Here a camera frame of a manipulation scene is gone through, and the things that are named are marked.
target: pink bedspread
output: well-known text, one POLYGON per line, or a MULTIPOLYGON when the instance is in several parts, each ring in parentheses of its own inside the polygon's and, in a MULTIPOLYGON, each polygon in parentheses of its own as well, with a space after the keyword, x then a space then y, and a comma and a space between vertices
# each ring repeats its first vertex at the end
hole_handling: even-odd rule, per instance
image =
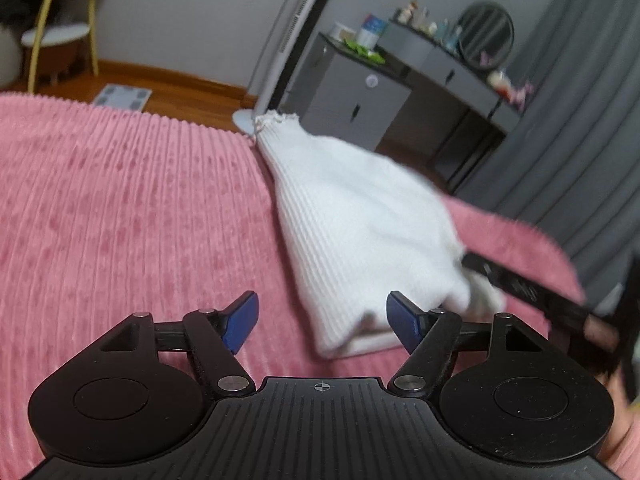
MULTIPOLYGON (((0 478, 42 459, 26 416, 34 388, 133 311, 178 320, 253 289, 260 321, 239 359, 257 383, 390 377, 402 349, 335 362, 312 354, 267 182, 238 134, 0 95, 0 478)), ((571 265, 542 234, 447 205, 470 248, 581 300, 571 265)), ((510 300, 509 310, 544 332, 531 309, 510 300)))

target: ribbed black surface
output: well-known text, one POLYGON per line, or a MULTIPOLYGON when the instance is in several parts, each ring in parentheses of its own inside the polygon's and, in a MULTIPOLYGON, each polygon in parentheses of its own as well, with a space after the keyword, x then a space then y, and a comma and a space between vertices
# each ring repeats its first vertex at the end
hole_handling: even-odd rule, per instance
POLYGON ((33 480, 614 479, 590 458, 554 467, 494 462, 461 446, 421 400, 376 379, 269 378, 245 399, 221 401, 173 452, 112 468, 53 458, 33 480), (316 385, 327 384, 329 388, 316 385))

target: round mirror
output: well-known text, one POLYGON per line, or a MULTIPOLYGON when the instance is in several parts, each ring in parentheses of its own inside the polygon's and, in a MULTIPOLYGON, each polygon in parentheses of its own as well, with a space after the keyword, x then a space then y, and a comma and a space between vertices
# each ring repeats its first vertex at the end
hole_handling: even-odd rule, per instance
POLYGON ((513 21, 509 13, 493 2, 470 6, 458 20, 460 54, 477 70, 493 70, 500 66, 513 46, 513 21))

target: gold chair leg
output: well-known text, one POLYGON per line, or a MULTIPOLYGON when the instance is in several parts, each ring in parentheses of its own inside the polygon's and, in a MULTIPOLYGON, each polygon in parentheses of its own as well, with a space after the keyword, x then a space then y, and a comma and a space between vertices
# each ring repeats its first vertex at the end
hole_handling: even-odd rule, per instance
POLYGON ((91 50, 91 67, 94 76, 100 73, 98 67, 98 42, 95 37, 95 0, 89 0, 89 49, 91 50))
POLYGON ((40 44, 42 43, 44 28, 47 25, 47 16, 49 15, 49 9, 51 8, 51 1, 52 0, 42 0, 40 11, 38 12, 38 19, 36 20, 36 37, 34 38, 33 48, 31 50, 31 60, 29 63, 29 81, 27 83, 27 92, 30 94, 33 94, 36 89, 36 73, 38 70, 40 44))

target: circular black cover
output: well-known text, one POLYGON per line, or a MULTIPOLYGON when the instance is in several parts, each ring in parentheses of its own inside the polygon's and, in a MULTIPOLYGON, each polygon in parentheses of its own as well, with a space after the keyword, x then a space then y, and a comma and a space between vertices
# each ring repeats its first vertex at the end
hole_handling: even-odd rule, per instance
POLYGON ((440 411, 476 449, 511 462, 549 463, 593 449, 609 431, 606 389, 560 352, 513 351, 450 378, 440 411))
POLYGON ((133 462, 166 451, 196 427, 203 411, 197 383, 157 359, 127 354, 71 360, 34 391, 29 420, 45 454, 133 462))

